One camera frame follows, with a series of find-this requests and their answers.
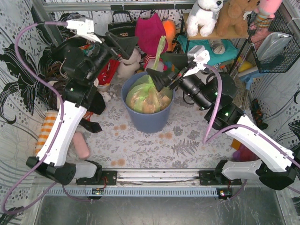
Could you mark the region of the blue trash bin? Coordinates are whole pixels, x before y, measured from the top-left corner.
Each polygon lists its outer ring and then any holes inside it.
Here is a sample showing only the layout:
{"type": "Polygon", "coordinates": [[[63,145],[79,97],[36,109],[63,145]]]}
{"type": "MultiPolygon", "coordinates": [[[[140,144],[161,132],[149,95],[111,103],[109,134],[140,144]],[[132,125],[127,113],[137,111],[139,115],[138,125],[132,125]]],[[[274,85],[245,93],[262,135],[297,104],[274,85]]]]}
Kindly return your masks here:
{"type": "Polygon", "coordinates": [[[131,86],[145,74],[147,73],[137,73],[125,81],[121,88],[121,100],[124,106],[126,107],[129,117],[135,128],[138,131],[151,134],[162,131],[162,129],[167,124],[171,111],[171,106],[175,99],[175,91],[171,90],[173,92],[173,98],[169,106],[157,113],[143,114],[133,111],[126,105],[125,99],[131,86]]]}

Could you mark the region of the green plastic trash bag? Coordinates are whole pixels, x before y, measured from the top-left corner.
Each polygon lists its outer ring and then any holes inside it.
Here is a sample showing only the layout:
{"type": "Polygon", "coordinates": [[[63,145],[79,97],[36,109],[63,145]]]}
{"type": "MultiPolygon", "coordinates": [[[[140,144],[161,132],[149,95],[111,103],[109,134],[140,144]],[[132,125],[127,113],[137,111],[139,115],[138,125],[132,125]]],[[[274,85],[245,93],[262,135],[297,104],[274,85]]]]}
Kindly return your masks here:
{"type": "Polygon", "coordinates": [[[125,103],[137,113],[152,114],[169,106],[172,98],[173,92],[169,88],[158,91],[150,75],[145,74],[131,86],[125,103]]]}

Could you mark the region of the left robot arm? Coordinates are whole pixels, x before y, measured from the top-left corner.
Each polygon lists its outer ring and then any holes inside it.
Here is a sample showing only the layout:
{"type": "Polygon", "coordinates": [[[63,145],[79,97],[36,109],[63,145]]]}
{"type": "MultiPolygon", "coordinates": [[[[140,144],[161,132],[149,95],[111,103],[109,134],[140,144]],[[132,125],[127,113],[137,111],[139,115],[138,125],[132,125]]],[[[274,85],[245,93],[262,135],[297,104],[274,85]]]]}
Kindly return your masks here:
{"type": "Polygon", "coordinates": [[[66,162],[67,151],[83,116],[90,108],[97,88],[94,81],[108,61],[129,59],[138,37],[118,37],[111,32],[95,36],[91,56],[86,56],[79,43],[83,36],[70,38],[54,51],[63,58],[63,69],[68,80],[63,93],[58,96],[60,109],[52,130],[37,156],[29,157],[26,165],[36,173],[59,184],[76,180],[78,185],[98,185],[105,181],[99,163],[84,160],[78,164],[66,162]]]}

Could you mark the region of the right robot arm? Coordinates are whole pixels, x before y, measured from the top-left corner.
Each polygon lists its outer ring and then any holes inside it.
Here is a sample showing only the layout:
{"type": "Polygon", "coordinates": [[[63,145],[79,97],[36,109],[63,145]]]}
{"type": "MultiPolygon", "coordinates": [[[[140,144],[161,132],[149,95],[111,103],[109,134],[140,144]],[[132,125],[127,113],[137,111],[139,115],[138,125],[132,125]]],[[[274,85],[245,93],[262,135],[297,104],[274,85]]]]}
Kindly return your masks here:
{"type": "Polygon", "coordinates": [[[228,74],[220,74],[214,67],[205,65],[214,79],[204,84],[194,69],[184,67],[178,73],[164,73],[147,69],[158,91],[164,87],[180,87],[201,110],[208,110],[205,119],[217,132],[204,137],[208,143],[220,134],[226,134],[238,140],[251,150],[258,160],[233,162],[221,160],[214,169],[214,179],[219,184],[227,184],[235,179],[259,180],[265,186],[282,190],[294,183],[297,169],[300,167],[299,150],[289,150],[267,136],[250,118],[232,103],[234,81],[228,74]]]}

